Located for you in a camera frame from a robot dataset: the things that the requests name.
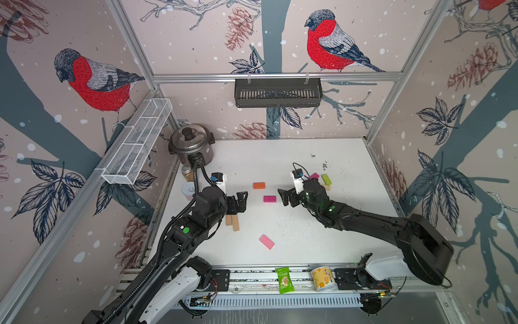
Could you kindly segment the orange block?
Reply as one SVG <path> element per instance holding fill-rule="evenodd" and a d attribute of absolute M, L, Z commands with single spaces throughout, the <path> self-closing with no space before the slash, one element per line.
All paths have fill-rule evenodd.
<path fill-rule="evenodd" d="M 266 188 L 266 184 L 264 182 L 253 183 L 253 189 L 255 189 L 255 190 L 264 190 L 265 188 Z"/>

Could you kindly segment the light pink block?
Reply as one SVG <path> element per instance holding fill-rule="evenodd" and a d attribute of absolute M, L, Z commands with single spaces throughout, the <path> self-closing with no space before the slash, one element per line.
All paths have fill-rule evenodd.
<path fill-rule="evenodd" d="M 260 237 L 259 241 L 261 242 L 261 244 L 263 244 L 270 251 L 275 246 L 275 243 L 270 238 L 268 238 L 266 235 L 262 235 Z"/>

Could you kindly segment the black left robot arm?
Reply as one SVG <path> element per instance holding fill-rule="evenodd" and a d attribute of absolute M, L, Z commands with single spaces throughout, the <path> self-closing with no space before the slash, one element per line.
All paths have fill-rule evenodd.
<path fill-rule="evenodd" d="M 166 225 L 146 267 L 112 303 L 90 311 L 83 323 L 158 323 L 188 294 L 216 283 L 212 265 L 193 254 L 215 235 L 226 216 L 246 211 L 248 193 L 228 196 L 216 177 L 206 177 L 209 185 L 200 188 L 198 173 L 207 174 L 205 165 L 198 160 L 192 170 L 193 198 Z"/>

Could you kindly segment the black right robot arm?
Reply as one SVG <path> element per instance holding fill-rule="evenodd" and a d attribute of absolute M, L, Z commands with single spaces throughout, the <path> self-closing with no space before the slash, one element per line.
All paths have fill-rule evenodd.
<path fill-rule="evenodd" d="M 303 206 L 325 228 L 358 232 L 392 244 L 402 252 L 413 275 L 433 286 L 443 285 L 454 249 L 424 217 L 388 217 L 356 209 L 331 200 L 315 180 L 278 193 L 284 206 Z"/>

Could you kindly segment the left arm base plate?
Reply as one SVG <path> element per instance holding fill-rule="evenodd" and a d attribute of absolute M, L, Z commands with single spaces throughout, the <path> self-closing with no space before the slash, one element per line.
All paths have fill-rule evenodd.
<path fill-rule="evenodd" d="M 227 292 L 229 290 L 230 271 L 228 269 L 213 269 L 202 274 L 197 292 Z"/>

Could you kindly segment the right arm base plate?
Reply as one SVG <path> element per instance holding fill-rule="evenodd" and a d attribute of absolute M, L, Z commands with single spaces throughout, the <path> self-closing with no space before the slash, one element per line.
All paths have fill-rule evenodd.
<path fill-rule="evenodd" d="M 392 290 L 389 279 L 377 280 L 365 269 L 336 268 L 334 278 L 339 290 Z"/>

